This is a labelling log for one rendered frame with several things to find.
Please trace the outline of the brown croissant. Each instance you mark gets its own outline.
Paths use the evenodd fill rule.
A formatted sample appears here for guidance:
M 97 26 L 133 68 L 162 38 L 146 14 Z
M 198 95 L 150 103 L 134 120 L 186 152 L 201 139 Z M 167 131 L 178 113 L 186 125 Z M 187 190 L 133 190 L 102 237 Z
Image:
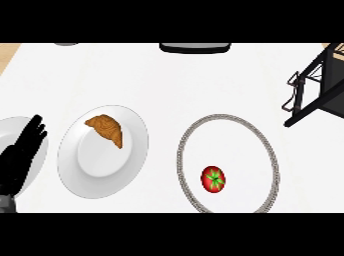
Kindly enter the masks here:
M 102 114 L 90 118 L 84 124 L 94 129 L 97 134 L 111 140 L 118 148 L 122 148 L 122 129 L 118 121 Z

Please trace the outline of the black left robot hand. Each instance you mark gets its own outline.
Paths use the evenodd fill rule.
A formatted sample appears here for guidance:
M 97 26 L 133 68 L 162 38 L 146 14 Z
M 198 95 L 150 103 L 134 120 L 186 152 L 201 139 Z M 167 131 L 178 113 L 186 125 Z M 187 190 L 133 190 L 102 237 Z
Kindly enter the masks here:
M 35 115 L 19 138 L 0 154 L 0 195 L 15 196 L 22 189 L 35 154 L 47 136 L 43 117 Z

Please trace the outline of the black tiered shelf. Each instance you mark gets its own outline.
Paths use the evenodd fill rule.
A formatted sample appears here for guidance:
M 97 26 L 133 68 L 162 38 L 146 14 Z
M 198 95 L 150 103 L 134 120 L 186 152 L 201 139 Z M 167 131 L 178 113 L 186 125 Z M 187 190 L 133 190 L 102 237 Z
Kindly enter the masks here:
M 319 97 L 303 106 L 305 81 L 320 84 Z M 291 99 L 282 109 L 292 113 L 285 121 L 291 127 L 317 109 L 344 118 L 344 43 L 328 43 L 322 53 L 311 61 L 303 72 L 295 72 L 288 80 L 294 87 Z

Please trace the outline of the white round plate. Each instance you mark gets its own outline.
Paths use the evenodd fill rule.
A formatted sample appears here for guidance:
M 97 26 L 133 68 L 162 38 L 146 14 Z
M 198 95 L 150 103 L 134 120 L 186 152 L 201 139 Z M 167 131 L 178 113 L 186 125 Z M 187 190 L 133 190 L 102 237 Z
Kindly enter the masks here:
M 121 125 L 122 148 L 85 125 L 102 114 Z M 71 125 L 57 153 L 59 176 L 69 191 L 87 199 L 116 193 L 140 172 L 147 148 L 146 125 L 130 108 L 108 105 L 88 111 Z
M 10 117 L 0 120 L 0 154 L 3 153 L 6 147 L 16 142 L 21 132 L 29 120 L 31 120 L 29 117 L 22 117 L 22 116 Z M 44 138 L 37 155 L 32 159 L 26 181 L 23 183 L 19 194 L 22 194 L 23 191 L 28 189 L 28 187 L 31 186 L 38 176 L 38 173 L 41 171 L 43 164 L 46 161 L 46 157 L 47 157 L 47 149 L 49 149 L 49 138 Z

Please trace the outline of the red tomato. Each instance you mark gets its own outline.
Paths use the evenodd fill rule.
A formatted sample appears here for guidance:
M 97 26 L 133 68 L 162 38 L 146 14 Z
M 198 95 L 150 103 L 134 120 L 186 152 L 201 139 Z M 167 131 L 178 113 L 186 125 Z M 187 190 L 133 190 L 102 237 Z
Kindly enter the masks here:
M 208 166 L 201 175 L 201 182 L 210 193 L 218 193 L 226 186 L 224 172 L 217 166 Z

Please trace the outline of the white round placemat grey rim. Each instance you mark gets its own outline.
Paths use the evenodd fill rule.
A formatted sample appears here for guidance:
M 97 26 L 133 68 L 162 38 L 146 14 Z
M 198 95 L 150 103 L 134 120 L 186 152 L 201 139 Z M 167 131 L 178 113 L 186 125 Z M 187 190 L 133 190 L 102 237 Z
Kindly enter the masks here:
M 226 186 L 218 193 L 202 186 L 208 166 L 224 172 Z M 270 211 L 280 184 L 277 157 L 264 134 L 242 118 L 214 114 L 193 122 L 178 143 L 177 175 L 199 212 Z

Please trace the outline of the black and grey appliance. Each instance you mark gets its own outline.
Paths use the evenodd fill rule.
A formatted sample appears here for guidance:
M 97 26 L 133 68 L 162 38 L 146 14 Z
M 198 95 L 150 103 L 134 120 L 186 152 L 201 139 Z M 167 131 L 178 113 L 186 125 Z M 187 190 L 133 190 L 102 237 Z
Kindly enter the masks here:
M 161 43 L 159 49 L 168 53 L 215 54 L 229 51 L 230 43 Z

